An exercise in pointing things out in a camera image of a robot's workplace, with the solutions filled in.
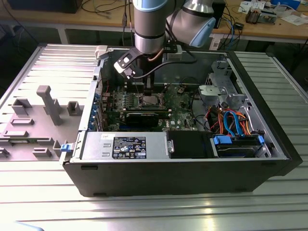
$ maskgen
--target computer case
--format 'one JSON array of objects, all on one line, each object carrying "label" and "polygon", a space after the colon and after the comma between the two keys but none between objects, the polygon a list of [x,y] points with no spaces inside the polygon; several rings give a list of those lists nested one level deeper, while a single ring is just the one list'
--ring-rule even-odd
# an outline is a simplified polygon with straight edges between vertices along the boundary
[{"label": "computer case", "polygon": [[217,29],[219,27],[225,6],[226,6],[226,3],[225,3],[224,0],[214,0],[213,1],[213,4],[212,4],[213,10],[214,10],[213,16],[216,19],[216,23],[215,23],[215,26],[214,26],[215,29]]},{"label": "computer case", "polygon": [[76,13],[82,0],[7,0],[13,10]]}]

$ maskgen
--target wooden workbench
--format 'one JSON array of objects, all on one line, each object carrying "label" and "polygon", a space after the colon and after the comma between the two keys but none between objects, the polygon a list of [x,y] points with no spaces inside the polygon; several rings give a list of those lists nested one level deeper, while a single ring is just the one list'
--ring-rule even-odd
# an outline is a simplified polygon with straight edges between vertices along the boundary
[{"label": "wooden workbench", "polygon": [[[112,0],[96,0],[96,5],[111,3]],[[277,41],[277,42],[293,42],[303,43],[308,38],[308,24],[295,26],[284,20],[277,19],[274,25],[272,24],[247,24],[245,22],[244,13],[238,13],[238,7],[241,0],[228,0],[228,8],[236,22],[243,23],[244,29],[241,39],[261,40],[261,41]],[[123,1],[116,2],[110,6],[103,6],[101,10],[111,9],[123,5]],[[105,30],[105,31],[122,31],[121,22],[124,12],[124,7],[115,9],[110,12],[110,19],[107,19],[96,13],[86,12],[79,9],[75,14],[69,13],[54,13],[54,12],[38,12],[38,11],[15,11],[7,5],[12,15],[24,26],[52,27],[58,29],[62,43],[69,43],[66,36],[66,29],[85,29],[85,30]],[[91,1],[84,6],[86,9],[93,11]],[[308,11],[308,7],[300,6],[301,11]],[[17,23],[5,11],[0,2],[0,24],[17,25]],[[219,42],[225,35],[230,32],[226,23],[222,21],[218,29],[214,29],[211,37],[213,42],[211,49],[216,49]]]},{"label": "wooden workbench", "polygon": [[[308,38],[308,24],[303,24],[300,26],[295,26],[291,23],[288,23],[280,18],[276,20],[275,24],[249,24],[246,23],[245,13],[239,13],[239,4],[241,0],[228,0],[228,9],[230,10],[231,15],[234,17],[236,22],[244,24],[243,35],[244,36],[257,36],[257,37],[273,37],[273,38],[286,38],[286,39],[302,39],[306,40]],[[308,7],[300,5],[298,7],[299,11],[307,11]],[[215,29],[213,33],[228,34],[230,29],[227,24],[223,21],[220,23],[218,29]]]}]

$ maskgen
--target warning label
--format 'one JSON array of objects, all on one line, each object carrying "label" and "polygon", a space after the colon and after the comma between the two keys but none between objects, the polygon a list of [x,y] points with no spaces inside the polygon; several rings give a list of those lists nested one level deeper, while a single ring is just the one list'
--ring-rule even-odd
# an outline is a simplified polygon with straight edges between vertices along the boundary
[{"label": "warning label", "polygon": [[113,159],[146,159],[145,137],[115,137]]}]

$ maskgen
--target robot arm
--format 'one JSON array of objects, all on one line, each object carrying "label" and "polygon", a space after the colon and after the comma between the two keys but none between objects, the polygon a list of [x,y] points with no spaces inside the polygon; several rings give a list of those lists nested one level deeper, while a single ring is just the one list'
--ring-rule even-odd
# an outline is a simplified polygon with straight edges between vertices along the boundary
[{"label": "robot arm", "polygon": [[166,22],[177,41],[194,47],[206,42],[215,25],[213,0],[133,0],[135,16],[135,47],[114,64],[118,73],[128,79],[135,77],[132,62],[143,71],[144,88],[151,90],[154,72],[162,56],[157,54],[166,45]]}]

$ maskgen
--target blue cable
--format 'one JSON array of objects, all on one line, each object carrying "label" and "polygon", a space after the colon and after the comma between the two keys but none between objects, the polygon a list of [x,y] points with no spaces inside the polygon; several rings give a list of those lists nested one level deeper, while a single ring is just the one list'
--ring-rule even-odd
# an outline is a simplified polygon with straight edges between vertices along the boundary
[{"label": "blue cable", "polygon": [[231,46],[231,44],[232,44],[232,42],[233,42],[234,28],[233,28],[232,23],[231,23],[228,19],[224,18],[224,20],[226,20],[226,21],[229,23],[229,25],[231,26],[231,31],[232,31],[231,41],[230,41],[230,43],[229,43],[229,45],[228,45],[228,47],[227,47],[227,50],[229,50],[229,48],[230,48],[230,46]]},{"label": "blue cable", "polygon": [[231,112],[231,111],[227,111],[225,113],[225,115],[223,116],[223,125],[225,126],[226,130],[232,135],[232,136],[235,136],[235,134],[229,129],[228,127],[228,123],[227,123],[227,116],[228,114],[231,113],[234,117],[234,121],[235,121],[235,127],[236,127],[236,131],[237,133],[242,136],[243,135],[243,131],[241,130],[241,127],[240,127],[240,122],[239,122],[239,118],[237,117],[237,115],[234,113],[234,112]]}]

